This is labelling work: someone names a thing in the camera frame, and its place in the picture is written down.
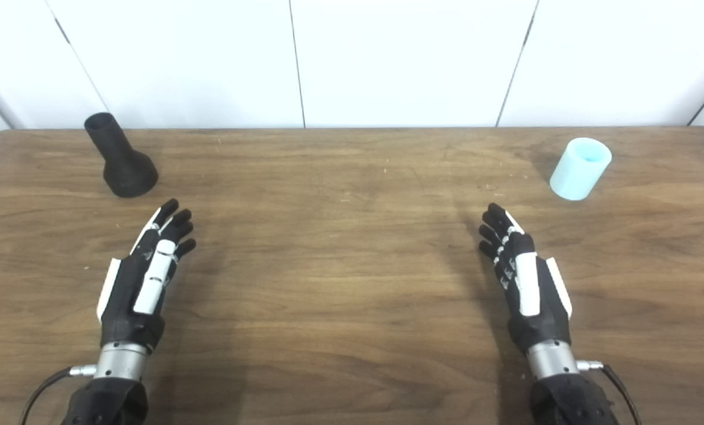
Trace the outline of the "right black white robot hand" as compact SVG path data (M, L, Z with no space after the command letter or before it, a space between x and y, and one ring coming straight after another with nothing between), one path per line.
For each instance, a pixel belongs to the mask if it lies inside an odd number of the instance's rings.
M532 235L493 202L482 214L479 250L491 261L510 309L508 330L522 352L546 341L571 343L573 312L556 259L539 256Z

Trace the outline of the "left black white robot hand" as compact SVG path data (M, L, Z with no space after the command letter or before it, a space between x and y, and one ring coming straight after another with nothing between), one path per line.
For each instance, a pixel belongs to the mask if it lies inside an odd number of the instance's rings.
M99 345L135 344L154 352L165 333L166 288L197 245L188 237L193 229L192 212L172 198L142 227L130 253L111 260L96 308Z

